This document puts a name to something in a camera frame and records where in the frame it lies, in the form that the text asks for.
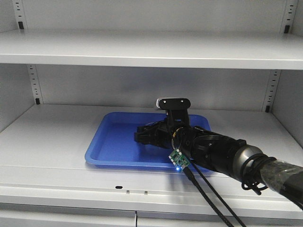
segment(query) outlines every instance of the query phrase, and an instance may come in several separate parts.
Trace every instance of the shelf bracket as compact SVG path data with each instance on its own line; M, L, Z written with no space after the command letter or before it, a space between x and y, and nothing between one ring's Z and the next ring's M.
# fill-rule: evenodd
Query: shelf bracket
M276 96L276 88L278 86L280 79L280 74L281 74L281 70L270 71L265 98L263 101L263 107L262 107L263 112L269 113L272 110L274 99Z
M20 30L27 29L27 21L22 0L12 0L15 11L16 23Z
M290 33L294 22L294 15L297 9L298 0L287 0L282 19L280 33Z
M39 84L36 66L34 64L27 65L27 71L30 79L30 84L32 86L34 101L37 105L43 104L43 98L41 94L41 88Z

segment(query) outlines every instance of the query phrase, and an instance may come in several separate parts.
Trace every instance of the white shelf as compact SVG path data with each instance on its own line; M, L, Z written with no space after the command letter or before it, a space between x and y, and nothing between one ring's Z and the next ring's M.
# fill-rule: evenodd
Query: white shelf
M183 174L100 169L85 162L84 154L100 121L113 111L153 112L149 108L72 105L35 105L25 112L0 134L0 202L214 214ZM270 156L303 165L298 158L301 147L270 113L190 113L208 118L213 131L246 139ZM276 192L268 189L257 196L227 176L207 175L240 216L303 219L303 213Z
M1 63L303 70L291 34L14 30L0 41Z

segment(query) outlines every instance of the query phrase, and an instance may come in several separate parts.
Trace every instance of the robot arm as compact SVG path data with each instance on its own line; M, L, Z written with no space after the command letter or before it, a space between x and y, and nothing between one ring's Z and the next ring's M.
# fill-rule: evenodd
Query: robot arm
M261 195L261 190L269 187L302 207L302 167L268 157L245 140L235 140L199 126L191 127L188 99L158 99L157 107L165 110L167 117L153 125L138 127L135 141L178 148L195 164L240 181L244 190L252 189Z

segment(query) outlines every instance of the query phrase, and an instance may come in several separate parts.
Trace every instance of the black cable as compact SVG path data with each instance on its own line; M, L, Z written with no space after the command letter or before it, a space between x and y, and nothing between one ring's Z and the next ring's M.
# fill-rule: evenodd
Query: black cable
M216 214L221 218L221 220L229 227L234 227L232 223L224 216L219 209L214 205L214 203L209 199L207 194L203 191L201 186L199 185L198 181L196 180L194 174L191 172L191 170L188 167L185 167L183 169L183 172L188 177L188 179L194 184L194 186L199 190L203 198L207 201L207 203L211 206L211 208L216 212Z
M203 173L200 171L200 169L193 163L188 157L186 157L190 164L195 168L195 170L199 173L199 175L202 177L202 179L205 181L205 183L208 185L208 187L214 192L214 194L218 197L218 199L223 203L223 205L227 208L227 210L234 216L234 218L239 222L239 224L243 227L246 227L246 225L242 222L242 220L236 215L236 213L231 209L231 207L225 202L225 200L219 195L219 193L216 191L216 189L209 183L207 178L203 175Z

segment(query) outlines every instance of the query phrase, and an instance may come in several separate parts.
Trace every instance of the blue tray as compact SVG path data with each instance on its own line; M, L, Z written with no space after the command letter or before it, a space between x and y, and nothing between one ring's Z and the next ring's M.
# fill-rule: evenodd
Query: blue tray
M97 167L148 167L166 168L175 167L168 158L171 149L159 148L152 145L143 145L134 141L137 126L150 122L162 121L163 113L123 113L107 114L85 154L85 160ZM191 126L199 125L210 130L208 121L200 115L190 115Z

